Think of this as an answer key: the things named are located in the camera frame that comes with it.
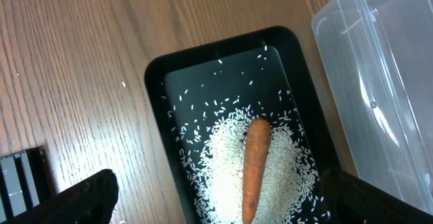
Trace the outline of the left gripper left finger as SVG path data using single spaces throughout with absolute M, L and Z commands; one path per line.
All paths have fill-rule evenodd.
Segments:
M 118 202 L 118 191 L 116 175 L 104 169 L 6 223 L 108 224 Z

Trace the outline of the pile of white rice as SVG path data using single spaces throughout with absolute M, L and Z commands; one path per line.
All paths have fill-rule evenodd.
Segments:
M 240 110 L 216 123 L 200 152 L 199 201 L 207 223 L 240 223 L 246 136 L 251 116 Z M 271 123 L 271 142 L 255 214 L 255 223 L 329 223 L 330 211 L 320 192 L 319 174 L 302 159 L 305 148 L 287 126 Z

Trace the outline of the black waste tray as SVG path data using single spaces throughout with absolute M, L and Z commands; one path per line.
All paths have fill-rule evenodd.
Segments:
M 214 124 L 240 110 L 287 126 L 320 175 L 337 153 L 296 35 L 274 26 L 162 55 L 145 70 L 156 124 L 188 223 L 207 223 L 199 201 L 200 152 Z

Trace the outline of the orange carrot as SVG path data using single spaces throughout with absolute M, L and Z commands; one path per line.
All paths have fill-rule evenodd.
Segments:
M 246 136 L 242 179 L 242 222 L 254 220 L 271 142 L 271 126 L 263 118 L 251 121 Z

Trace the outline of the clear plastic bin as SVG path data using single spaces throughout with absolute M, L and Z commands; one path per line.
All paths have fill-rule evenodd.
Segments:
M 360 179 L 432 212 L 432 0 L 331 0 L 313 18 Z

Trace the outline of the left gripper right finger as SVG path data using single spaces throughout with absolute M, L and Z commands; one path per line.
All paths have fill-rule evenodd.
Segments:
M 340 169 L 328 169 L 321 176 L 321 193 L 331 223 L 432 224 L 431 214 Z

